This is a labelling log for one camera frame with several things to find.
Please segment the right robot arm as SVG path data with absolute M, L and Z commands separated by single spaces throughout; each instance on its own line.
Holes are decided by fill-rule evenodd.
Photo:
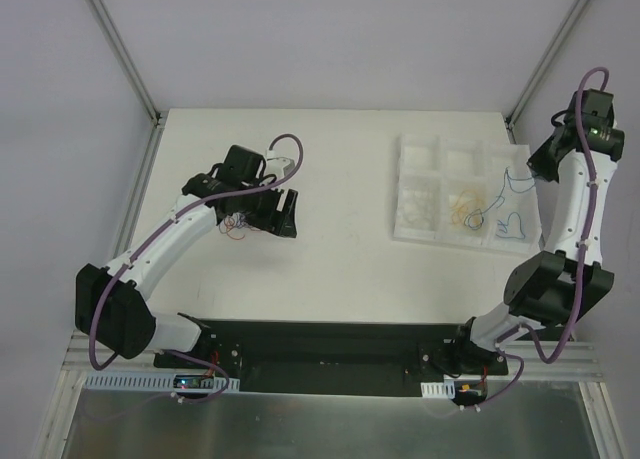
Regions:
M 453 376 L 484 372 L 500 360 L 502 346 L 524 335 L 543 363 L 559 358 L 578 320 L 614 283 L 603 267 L 601 224 L 624 141 L 612 94 L 573 94 L 562 122 L 527 162 L 535 178 L 559 185 L 544 249 L 513 270 L 501 304 L 431 352 L 431 367 Z

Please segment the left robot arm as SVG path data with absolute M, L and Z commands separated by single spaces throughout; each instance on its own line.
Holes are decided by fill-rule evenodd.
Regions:
M 156 229 L 104 266 L 85 265 L 76 276 L 75 325 L 90 344 L 133 359 L 147 349 L 176 350 L 188 367 L 211 356 L 205 324 L 186 313 L 152 311 L 147 302 L 173 264 L 230 216 L 275 236 L 294 238 L 297 192 L 281 184 L 300 160 L 234 145 L 225 160 L 198 173 Z

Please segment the white foam compartment tray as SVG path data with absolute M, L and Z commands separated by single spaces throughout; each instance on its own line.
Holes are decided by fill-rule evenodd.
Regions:
M 526 145 L 403 134 L 393 238 L 529 257 L 542 234 Z

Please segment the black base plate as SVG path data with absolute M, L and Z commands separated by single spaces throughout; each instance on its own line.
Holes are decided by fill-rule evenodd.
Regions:
M 506 362 L 456 324 L 205 320 L 194 350 L 158 354 L 160 369 L 215 360 L 243 392 L 417 397 L 446 376 L 504 376 Z

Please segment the left aluminium frame post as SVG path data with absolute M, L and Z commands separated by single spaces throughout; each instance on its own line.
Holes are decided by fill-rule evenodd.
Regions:
M 161 125 L 164 119 L 163 113 L 153 100 L 106 2 L 104 0 L 85 1 L 146 116 L 154 127 Z

